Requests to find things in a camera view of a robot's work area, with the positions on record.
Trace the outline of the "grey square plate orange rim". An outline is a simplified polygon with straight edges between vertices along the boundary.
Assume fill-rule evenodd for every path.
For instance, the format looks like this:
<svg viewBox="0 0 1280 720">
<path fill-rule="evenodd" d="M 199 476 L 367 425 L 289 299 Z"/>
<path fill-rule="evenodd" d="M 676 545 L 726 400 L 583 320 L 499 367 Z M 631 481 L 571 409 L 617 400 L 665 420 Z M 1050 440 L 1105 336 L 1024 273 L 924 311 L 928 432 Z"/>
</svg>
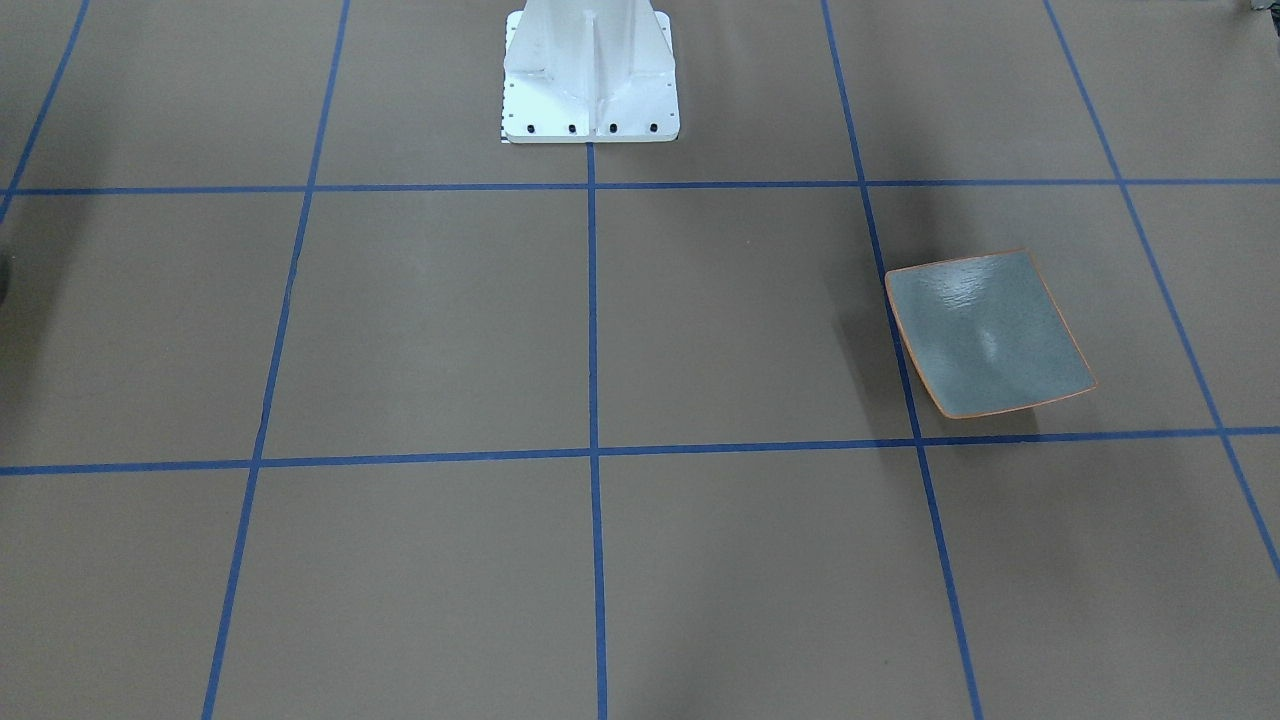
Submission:
<svg viewBox="0 0 1280 720">
<path fill-rule="evenodd" d="M 1027 249 L 887 272 L 905 351 L 940 414 L 1020 413 L 1098 380 Z"/>
</svg>

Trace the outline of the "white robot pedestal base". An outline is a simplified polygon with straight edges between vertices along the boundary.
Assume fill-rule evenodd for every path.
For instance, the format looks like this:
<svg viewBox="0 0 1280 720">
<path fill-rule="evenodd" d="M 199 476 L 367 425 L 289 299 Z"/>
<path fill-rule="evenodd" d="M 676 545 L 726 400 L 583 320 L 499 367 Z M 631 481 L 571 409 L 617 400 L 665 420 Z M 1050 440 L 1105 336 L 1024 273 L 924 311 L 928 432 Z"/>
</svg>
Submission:
<svg viewBox="0 0 1280 720">
<path fill-rule="evenodd" d="M 649 1 L 527 1 L 506 17 L 500 140 L 666 143 L 681 133 L 671 18 Z"/>
</svg>

